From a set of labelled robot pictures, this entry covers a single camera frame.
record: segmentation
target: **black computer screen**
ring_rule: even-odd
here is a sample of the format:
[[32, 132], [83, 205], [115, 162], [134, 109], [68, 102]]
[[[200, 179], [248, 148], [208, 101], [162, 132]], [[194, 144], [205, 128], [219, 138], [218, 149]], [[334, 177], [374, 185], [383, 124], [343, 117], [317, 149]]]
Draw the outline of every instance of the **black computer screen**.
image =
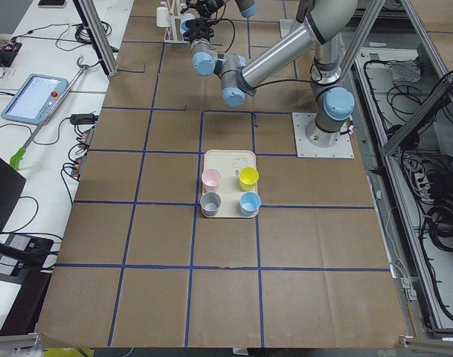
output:
[[26, 179], [0, 158], [0, 231], [3, 231], [25, 186]]

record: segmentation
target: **green-handled tool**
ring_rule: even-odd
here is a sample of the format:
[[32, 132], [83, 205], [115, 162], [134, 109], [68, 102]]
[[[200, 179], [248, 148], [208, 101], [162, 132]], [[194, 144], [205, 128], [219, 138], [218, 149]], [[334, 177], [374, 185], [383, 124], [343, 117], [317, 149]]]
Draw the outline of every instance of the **green-handled tool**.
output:
[[33, 133], [30, 135], [30, 137], [23, 144], [23, 146], [19, 148], [19, 150], [16, 152], [15, 155], [11, 156], [11, 158], [10, 158], [10, 166], [13, 169], [15, 169], [16, 171], [19, 171], [19, 163], [23, 159], [23, 156], [26, 153], [26, 149], [28, 148], [29, 144], [31, 144], [31, 142], [33, 142], [34, 138], [36, 137], [38, 132], [41, 130], [41, 128], [44, 125], [46, 125], [46, 123], [51, 119], [51, 117], [53, 116], [53, 114], [56, 111], [56, 109], [59, 108], [61, 103], [67, 97], [69, 91], [71, 90], [72, 86], [76, 83], [77, 79], [84, 73], [84, 71], [86, 69], [89, 68], [88, 65], [81, 65], [79, 60], [77, 61], [77, 64], [80, 66], [80, 69], [76, 73], [74, 78], [71, 80], [71, 82], [69, 82], [68, 88], [66, 88], [65, 91], [60, 95], [60, 97], [57, 98], [56, 102], [53, 104], [53, 106], [46, 113], [46, 116], [44, 117], [44, 119], [41, 121], [41, 123], [38, 124], [38, 126], [35, 128]]

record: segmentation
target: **tray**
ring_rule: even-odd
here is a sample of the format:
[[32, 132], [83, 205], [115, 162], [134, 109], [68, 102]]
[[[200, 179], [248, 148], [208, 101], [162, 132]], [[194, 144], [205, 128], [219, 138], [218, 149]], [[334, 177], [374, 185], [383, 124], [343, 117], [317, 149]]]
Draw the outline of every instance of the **tray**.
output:
[[[208, 150], [205, 153], [203, 170], [216, 169], [221, 173], [221, 185], [216, 193], [221, 196], [221, 206], [215, 216], [208, 218], [252, 218], [257, 215], [243, 216], [240, 209], [240, 198], [245, 191], [241, 190], [238, 175], [243, 167], [256, 168], [256, 155], [249, 150]], [[257, 192], [257, 184], [251, 190]]]

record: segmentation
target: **blue tablet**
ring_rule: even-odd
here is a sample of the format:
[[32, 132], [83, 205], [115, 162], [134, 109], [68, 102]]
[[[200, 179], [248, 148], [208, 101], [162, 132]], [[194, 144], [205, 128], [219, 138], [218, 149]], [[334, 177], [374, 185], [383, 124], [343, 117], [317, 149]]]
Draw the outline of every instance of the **blue tablet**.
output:
[[28, 124], [39, 124], [68, 88], [64, 78], [31, 74], [8, 103], [1, 117]]

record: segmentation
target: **gray cup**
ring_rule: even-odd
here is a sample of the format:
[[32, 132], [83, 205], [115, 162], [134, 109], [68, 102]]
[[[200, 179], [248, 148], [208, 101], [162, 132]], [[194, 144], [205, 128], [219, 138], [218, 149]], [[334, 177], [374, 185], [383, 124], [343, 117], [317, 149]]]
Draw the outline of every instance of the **gray cup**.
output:
[[207, 192], [201, 197], [199, 204], [202, 206], [203, 214], [206, 217], [212, 217], [218, 213], [221, 197], [218, 193]]

